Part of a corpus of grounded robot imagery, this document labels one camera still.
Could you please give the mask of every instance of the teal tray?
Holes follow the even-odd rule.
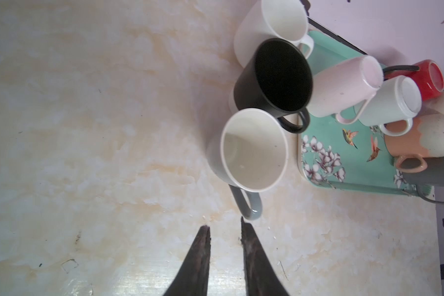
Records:
[[[313,75],[344,60],[362,54],[326,36],[311,31],[314,50],[308,58]],[[342,112],[344,118],[355,116],[351,107]],[[344,139],[343,130],[358,132],[354,146]],[[372,155],[371,137],[377,139],[378,156]],[[356,121],[351,125],[338,123],[334,116],[322,118],[311,115],[307,130],[298,136],[298,167],[313,185],[334,189],[356,190],[386,194],[419,196],[415,185],[407,184],[401,172],[393,166],[393,157],[385,146],[384,135],[377,127],[366,127]],[[422,186],[430,195],[431,186]]]

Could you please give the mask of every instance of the mug base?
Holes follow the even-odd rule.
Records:
[[[237,108],[237,105],[235,104],[235,98],[233,96],[233,90],[235,88],[235,85],[231,88],[230,94],[229,94],[229,109],[232,114],[235,114],[239,111]]]

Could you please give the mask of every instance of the beige tabletop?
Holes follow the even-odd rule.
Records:
[[[205,145],[250,1],[0,1],[0,295],[161,295],[211,227],[209,295],[244,295],[240,212]],[[439,295],[435,207],[313,187],[255,230],[291,295]]]

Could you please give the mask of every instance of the hummingbird illustration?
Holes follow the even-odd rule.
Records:
[[[358,134],[358,132],[350,132],[350,130],[346,131],[345,128],[343,128],[342,133],[344,134],[344,139],[347,142],[347,144],[357,148],[357,146],[355,146],[354,144],[353,138]]]
[[[373,135],[370,135],[370,142],[372,143],[372,155],[367,160],[367,162],[371,162],[378,156],[378,152],[380,151],[378,147],[378,139],[375,137],[375,141],[373,141]]]

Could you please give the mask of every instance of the table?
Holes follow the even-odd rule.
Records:
[[[209,295],[244,295],[210,170],[254,1],[0,2],[0,295],[161,295],[211,227]],[[439,295],[435,207],[303,179],[296,136],[253,225],[291,295]]]

